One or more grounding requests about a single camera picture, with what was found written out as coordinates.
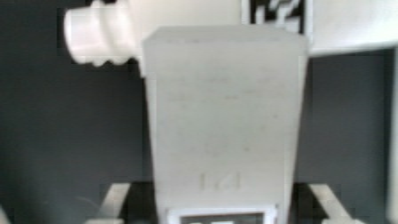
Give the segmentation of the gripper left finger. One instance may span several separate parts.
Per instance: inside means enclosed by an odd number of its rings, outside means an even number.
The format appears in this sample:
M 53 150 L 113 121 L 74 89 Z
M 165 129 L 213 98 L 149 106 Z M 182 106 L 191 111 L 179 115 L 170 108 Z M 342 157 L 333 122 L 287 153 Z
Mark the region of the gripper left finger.
M 122 206 L 126 202 L 129 183 L 113 183 L 110 185 L 97 214 L 86 219 L 85 224 L 124 224 L 120 218 Z

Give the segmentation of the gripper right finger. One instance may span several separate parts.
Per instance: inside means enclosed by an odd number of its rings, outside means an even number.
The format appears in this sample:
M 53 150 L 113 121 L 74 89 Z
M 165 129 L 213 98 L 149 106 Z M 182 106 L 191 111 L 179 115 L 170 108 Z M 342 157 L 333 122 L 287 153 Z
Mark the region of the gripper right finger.
M 309 190 L 325 212 L 321 224 L 365 224 L 358 219 L 351 218 L 328 185 L 310 184 Z

